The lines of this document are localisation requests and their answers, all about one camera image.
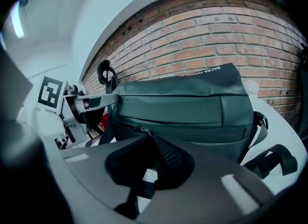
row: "white ceiling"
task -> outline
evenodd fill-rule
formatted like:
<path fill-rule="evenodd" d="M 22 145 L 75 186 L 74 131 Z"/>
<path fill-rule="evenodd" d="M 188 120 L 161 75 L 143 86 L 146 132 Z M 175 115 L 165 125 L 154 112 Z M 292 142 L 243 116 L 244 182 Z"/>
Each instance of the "white ceiling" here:
<path fill-rule="evenodd" d="M 83 0 L 28 0 L 25 7 L 19 8 L 25 36 L 17 38 L 10 18 L 3 28 L 8 53 L 25 48 L 35 51 L 40 44 L 69 42 L 82 4 Z"/>

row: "red object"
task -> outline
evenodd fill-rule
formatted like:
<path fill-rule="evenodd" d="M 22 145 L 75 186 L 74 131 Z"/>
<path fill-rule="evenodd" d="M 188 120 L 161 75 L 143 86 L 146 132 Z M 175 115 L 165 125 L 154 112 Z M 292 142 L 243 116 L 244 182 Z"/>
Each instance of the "red object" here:
<path fill-rule="evenodd" d="M 101 120 L 101 125 L 104 127 L 104 130 L 106 129 L 107 124 L 108 124 L 108 113 L 104 113 Z"/>

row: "zipper pull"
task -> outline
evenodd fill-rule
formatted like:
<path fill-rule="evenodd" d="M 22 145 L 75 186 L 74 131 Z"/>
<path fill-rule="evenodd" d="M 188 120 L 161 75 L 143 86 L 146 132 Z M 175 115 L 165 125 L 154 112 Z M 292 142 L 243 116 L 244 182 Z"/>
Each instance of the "zipper pull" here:
<path fill-rule="evenodd" d="M 147 132 L 150 135 L 150 137 L 153 136 L 149 129 L 146 129 L 146 128 L 142 127 L 142 126 L 135 126 L 135 129 Z"/>

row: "red brick wall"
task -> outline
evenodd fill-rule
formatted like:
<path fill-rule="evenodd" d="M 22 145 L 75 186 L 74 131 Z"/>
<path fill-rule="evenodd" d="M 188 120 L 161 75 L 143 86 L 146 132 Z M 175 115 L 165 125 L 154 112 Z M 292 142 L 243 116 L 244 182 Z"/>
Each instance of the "red brick wall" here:
<path fill-rule="evenodd" d="M 83 77 L 87 94 L 104 92 L 97 64 L 108 59 L 119 81 L 182 75 L 232 62 L 254 79 L 259 97 L 294 124 L 300 43 L 274 0 L 160 0 L 128 19 L 102 45 Z"/>

